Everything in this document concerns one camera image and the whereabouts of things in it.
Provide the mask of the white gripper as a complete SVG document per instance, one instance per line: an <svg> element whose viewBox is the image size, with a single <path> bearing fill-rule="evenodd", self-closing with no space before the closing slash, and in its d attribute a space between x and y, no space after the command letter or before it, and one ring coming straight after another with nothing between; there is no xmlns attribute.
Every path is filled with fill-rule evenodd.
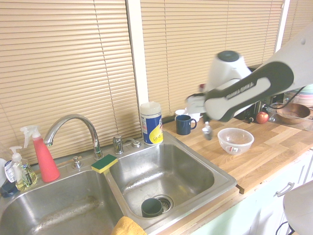
<svg viewBox="0 0 313 235"><path fill-rule="evenodd" d="M204 102L204 93L192 94L188 96L186 98L186 109L188 115L195 120L200 120L202 115L206 113Z"/></svg>

